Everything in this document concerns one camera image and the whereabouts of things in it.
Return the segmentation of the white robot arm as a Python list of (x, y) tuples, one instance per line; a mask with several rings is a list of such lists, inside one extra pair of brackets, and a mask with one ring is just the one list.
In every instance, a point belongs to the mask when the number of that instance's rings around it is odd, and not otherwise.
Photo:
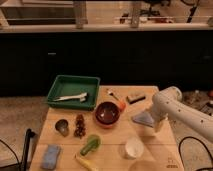
[(213, 143), (213, 116), (184, 105), (181, 100), (182, 92), (175, 86), (161, 90), (152, 96), (149, 112), (154, 120), (155, 130), (160, 131), (162, 121), (167, 116), (171, 116)]

